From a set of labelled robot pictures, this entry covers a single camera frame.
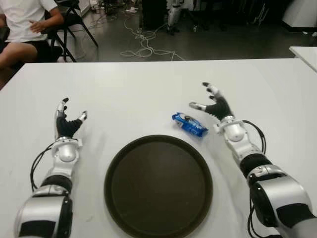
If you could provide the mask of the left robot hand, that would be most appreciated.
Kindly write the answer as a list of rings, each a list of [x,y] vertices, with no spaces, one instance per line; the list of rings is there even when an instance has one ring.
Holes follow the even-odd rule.
[[[83,111],[82,114],[75,120],[67,120],[65,113],[67,106],[66,103],[69,98],[61,100],[56,108],[54,114],[54,138],[58,140],[62,137],[72,138],[77,130],[81,127],[83,122],[87,119],[87,111]]]

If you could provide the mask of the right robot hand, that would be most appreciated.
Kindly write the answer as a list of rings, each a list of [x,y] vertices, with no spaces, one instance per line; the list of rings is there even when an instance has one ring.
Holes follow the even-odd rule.
[[[234,114],[220,90],[207,82],[203,82],[202,85],[206,87],[206,91],[210,93],[209,98],[213,101],[213,104],[203,105],[196,102],[190,102],[189,107],[212,115],[219,121],[222,121],[225,117],[233,117]]]

